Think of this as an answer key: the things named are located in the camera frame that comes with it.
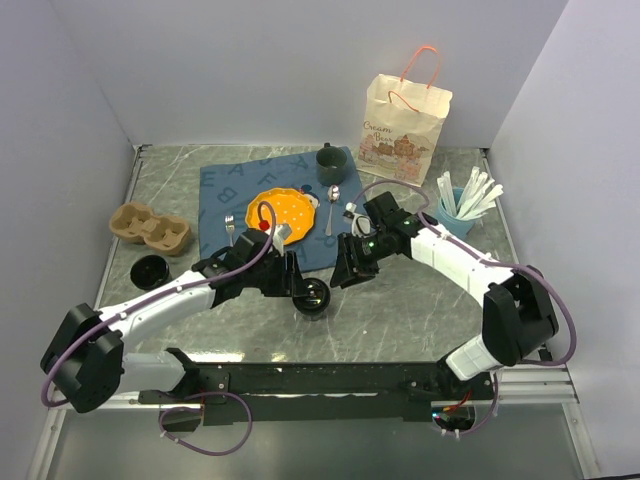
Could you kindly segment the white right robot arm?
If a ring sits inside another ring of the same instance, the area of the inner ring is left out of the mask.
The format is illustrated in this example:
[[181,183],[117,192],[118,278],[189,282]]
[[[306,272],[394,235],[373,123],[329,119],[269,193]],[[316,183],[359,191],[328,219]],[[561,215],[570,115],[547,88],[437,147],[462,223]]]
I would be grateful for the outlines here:
[[482,307],[481,333],[440,360],[437,385],[444,396],[460,398],[474,377],[520,363],[557,333],[551,298],[537,271],[493,261],[435,220],[423,222],[408,213],[389,192],[364,209],[375,232],[338,236],[331,287],[368,282],[378,274],[380,260],[402,254],[441,273]]

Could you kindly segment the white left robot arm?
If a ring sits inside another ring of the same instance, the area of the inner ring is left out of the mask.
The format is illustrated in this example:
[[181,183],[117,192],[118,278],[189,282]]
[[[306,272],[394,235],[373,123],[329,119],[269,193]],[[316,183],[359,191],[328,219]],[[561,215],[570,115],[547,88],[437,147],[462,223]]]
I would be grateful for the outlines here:
[[137,298],[92,309],[83,303],[65,316],[41,360],[46,386],[62,399],[41,392],[47,407],[69,404],[88,413],[113,395],[132,391],[165,392],[174,401],[190,400],[200,370],[179,349],[134,354],[132,348],[173,322],[214,309],[257,289],[265,297],[299,300],[308,290],[297,257],[284,248],[291,235],[286,223],[262,222],[231,247],[201,260],[177,279]]

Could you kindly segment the dark translucent coffee cup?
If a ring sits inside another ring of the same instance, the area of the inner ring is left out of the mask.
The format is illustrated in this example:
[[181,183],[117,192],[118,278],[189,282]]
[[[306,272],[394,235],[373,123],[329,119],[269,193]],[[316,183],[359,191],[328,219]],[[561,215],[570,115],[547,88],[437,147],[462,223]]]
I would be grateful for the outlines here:
[[309,321],[318,321],[329,305],[324,300],[303,298],[294,298],[293,304],[296,310]]

